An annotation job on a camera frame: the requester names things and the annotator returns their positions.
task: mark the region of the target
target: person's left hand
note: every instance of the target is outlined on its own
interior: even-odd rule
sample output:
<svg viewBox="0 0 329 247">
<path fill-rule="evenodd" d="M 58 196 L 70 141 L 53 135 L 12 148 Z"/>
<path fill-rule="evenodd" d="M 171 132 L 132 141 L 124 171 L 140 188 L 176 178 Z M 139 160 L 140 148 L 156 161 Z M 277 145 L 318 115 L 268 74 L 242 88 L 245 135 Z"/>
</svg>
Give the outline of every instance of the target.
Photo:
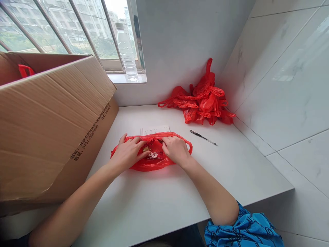
<svg viewBox="0 0 329 247">
<path fill-rule="evenodd" d="M 120 138 L 119 145 L 109 161 L 109 165 L 115 168 L 119 174 L 129 169 L 136 162 L 140 161 L 151 153 L 150 151 L 146 151 L 137 155 L 139 150 L 144 146 L 146 142 L 141 141 L 139 137 L 129 139 L 128 141 L 124 142 L 126 136 L 127 133 L 125 133 Z"/>
</svg>

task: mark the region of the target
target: white desk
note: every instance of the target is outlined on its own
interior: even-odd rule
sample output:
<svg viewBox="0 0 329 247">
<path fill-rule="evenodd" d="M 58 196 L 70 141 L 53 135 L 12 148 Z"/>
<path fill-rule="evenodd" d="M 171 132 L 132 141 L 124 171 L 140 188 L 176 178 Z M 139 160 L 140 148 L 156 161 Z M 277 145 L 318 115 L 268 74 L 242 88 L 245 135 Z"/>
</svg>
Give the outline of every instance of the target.
<svg viewBox="0 0 329 247">
<path fill-rule="evenodd" d="M 192 156 L 243 206 L 293 189 L 234 125 L 187 125 L 181 110 L 156 105 L 120 108 L 89 177 L 108 162 L 125 132 L 140 135 L 140 128 L 159 125 L 169 125 L 189 140 Z M 106 190 L 73 246 L 127 247 L 208 218 L 198 191 L 179 166 L 145 173 L 128 170 Z"/>
</svg>

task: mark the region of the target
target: red plastic bag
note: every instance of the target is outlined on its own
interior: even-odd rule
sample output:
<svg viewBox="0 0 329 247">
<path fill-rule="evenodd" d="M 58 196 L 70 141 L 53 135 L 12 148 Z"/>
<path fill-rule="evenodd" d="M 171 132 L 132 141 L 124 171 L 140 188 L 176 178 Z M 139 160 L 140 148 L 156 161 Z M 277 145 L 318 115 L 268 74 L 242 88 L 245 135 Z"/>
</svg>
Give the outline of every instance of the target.
<svg viewBox="0 0 329 247">
<path fill-rule="evenodd" d="M 139 150 L 138 154 L 141 154 L 143 151 L 151 151 L 151 154 L 138 161 L 136 164 L 134 164 L 130 169 L 137 170 L 140 172 L 150 172 L 153 170 L 159 170 L 166 166 L 175 164 L 172 162 L 163 152 L 162 150 L 162 138 L 163 137 L 172 137 L 177 136 L 181 139 L 183 139 L 189 146 L 189 153 L 192 154 L 192 143 L 185 140 L 180 135 L 177 135 L 174 132 L 161 132 L 156 134 L 151 134 L 147 136 L 132 136 L 132 137 L 126 137 L 124 139 L 124 142 L 126 142 L 129 139 L 134 139 L 135 137 L 140 137 L 143 141 L 146 141 L 147 143 Z M 116 146 L 113 151 L 111 152 L 111 158 L 114 155 L 116 149 L 118 146 Z"/>
<path fill-rule="evenodd" d="M 225 107 L 228 102 L 222 89 L 215 87 L 215 74 L 210 71 L 212 59 L 207 62 L 206 74 L 196 87 L 190 84 L 190 92 L 181 86 L 173 89 L 171 97 L 158 103 L 159 107 L 179 107 L 183 110 L 185 123 L 196 122 L 203 124 L 208 119 L 214 125 L 217 119 L 226 124 L 233 123 L 235 114 L 228 112 Z"/>
<path fill-rule="evenodd" d="M 26 65 L 19 64 L 18 65 L 18 69 L 19 69 L 19 71 L 21 73 L 22 78 L 25 78 L 25 77 L 28 77 L 30 75 L 34 75 L 35 74 L 34 70 L 31 67 L 26 66 Z"/>
</svg>

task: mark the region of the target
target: cardboard box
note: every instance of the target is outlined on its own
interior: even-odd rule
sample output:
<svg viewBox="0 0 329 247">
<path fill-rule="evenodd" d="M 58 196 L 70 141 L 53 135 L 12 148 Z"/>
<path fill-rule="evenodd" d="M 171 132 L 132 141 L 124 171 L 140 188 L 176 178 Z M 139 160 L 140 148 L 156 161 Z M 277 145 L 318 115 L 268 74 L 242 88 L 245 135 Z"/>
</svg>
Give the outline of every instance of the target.
<svg viewBox="0 0 329 247">
<path fill-rule="evenodd" d="M 93 56 L 16 52 L 0 53 L 0 85 L 0 215 L 63 202 L 118 113 L 115 85 Z"/>
</svg>

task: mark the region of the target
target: ballpoint pen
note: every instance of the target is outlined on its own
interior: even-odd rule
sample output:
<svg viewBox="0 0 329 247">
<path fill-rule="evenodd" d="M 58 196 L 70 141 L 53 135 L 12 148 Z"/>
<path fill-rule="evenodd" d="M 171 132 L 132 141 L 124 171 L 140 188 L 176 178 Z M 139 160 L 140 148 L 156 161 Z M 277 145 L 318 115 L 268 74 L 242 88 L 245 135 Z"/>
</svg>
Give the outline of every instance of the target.
<svg viewBox="0 0 329 247">
<path fill-rule="evenodd" d="M 202 135 L 198 134 L 197 132 L 194 132 L 193 130 L 190 130 L 192 134 L 195 134 L 198 137 L 201 137 L 202 139 L 205 139 L 206 141 L 214 144 L 215 146 L 218 146 L 216 143 L 212 142 L 211 140 L 208 140 L 207 138 L 203 137 Z"/>
</svg>

